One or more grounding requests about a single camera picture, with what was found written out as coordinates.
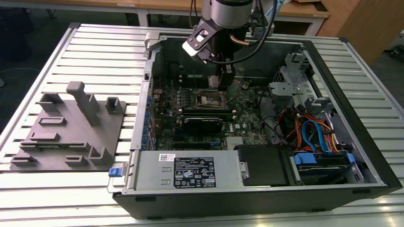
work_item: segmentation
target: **blue cable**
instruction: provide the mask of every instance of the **blue cable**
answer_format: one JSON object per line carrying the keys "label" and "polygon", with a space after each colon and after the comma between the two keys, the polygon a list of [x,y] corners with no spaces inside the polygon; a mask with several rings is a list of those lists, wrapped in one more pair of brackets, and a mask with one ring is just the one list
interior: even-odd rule
{"label": "blue cable", "polygon": [[315,145],[310,142],[309,138],[306,137],[306,126],[309,125],[310,122],[314,123],[315,126],[317,126],[322,149],[323,149],[325,152],[329,152],[330,150],[329,150],[327,143],[326,143],[326,141],[325,141],[322,127],[321,127],[319,123],[317,123],[317,122],[313,121],[313,120],[309,120],[307,122],[303,123],[303,126],[302,126],[302,136],[303,136],[303,139],[305,139],[305,141],[307,142],[307,144],[310,145],[310,147],[314,149],[314,153],[317,153],[317,147],[315,147]]}

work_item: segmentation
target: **gray plastic base plate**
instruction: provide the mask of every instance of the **gray plastic base plate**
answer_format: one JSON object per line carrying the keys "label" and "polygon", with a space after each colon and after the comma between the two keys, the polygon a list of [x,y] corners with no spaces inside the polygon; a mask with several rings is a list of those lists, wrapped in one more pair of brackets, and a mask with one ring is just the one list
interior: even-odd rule
{"label": "gray plastic base plate", "polygon": [[[63,103],[55,104],[59,112],[42,111],[22,145],[25,142],[35,142],[35,140],[47,145],[34,146],[31,151],[21,150],[13,159],[13,163],[15,163],[11,165],[11,170],[105,171],[111,168],[127,104],[121,102],[122,114],[109,114],[106,101],[98,103],[97,115],[101,120],[98,126],[90,125],[74,100],[65,100]],[[58,123],[55,117],[63,117],[66,122]],[[57,135],[55,141],[50,141],[53,135]],[[83,146],[65,147],[66,144],[71,146],[73,143],[82,143]]]}

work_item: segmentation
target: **gray block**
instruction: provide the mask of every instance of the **gray block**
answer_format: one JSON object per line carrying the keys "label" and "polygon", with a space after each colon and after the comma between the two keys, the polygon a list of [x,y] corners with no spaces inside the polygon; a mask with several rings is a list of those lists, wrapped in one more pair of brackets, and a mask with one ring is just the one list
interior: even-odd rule
{"label": "gray block", "polygon": [[45,110],[38,116],[21,151],[13,158],[15,171],[103,171],[114,163],[126,102],[113,97],[97,101],[74,82],[69,92],[74,100],[45,94]]}
{"label": "gray block", "polygon": [[65,117],[45,117],[39,119],[41,125],[66,125]]}

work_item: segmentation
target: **table leg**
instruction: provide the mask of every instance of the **table leg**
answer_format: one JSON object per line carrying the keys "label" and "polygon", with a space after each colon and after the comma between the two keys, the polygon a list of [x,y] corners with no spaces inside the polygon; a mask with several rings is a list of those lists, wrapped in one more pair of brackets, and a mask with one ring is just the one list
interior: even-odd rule
{"label": "table leg", "polygon": [[322,28],[323,22],[325,22],[325,18],[317,18],[314,20],[314,23],[311,23],[310,28],[305,35],[317,36]]}
{"label": "table leg", "polygon": [[141,27],[149,27],[149,10],[147,9],[138,9],[138,17],[139,17],[139,25]]}
{"label": "table leg", "polygon": [[57,18],[57,9],[47,9],[51,18]]}

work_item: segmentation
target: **metal table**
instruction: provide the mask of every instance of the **metal table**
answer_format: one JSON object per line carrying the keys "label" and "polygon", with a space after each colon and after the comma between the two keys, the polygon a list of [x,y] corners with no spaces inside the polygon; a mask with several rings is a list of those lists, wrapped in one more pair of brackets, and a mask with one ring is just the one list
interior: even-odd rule
{"label": "metal table", "polygon": [[[101,173],[10,173],[19,141],[30,132],[42,108],[43,92],[65,92],[73,80],[87,83],[98,100],[110,95],[126,101],[125,123],[115,162],[127,162],[137,120],[139,88],[146,58],[145,37],[151,30],[189,34],[187,29],[139,28],[82,24],[70,28],[0,136],[2,226],[401,226],[404,223],[404,190],[361,200],[319,213],[283,213],[231,217],[135,220],[115,203],[113,192],[123,178]],[[310,39],[366,124],[371,136],[404,183],[404,110],[350,43],[338,38],[274,35],[279,39]]]}

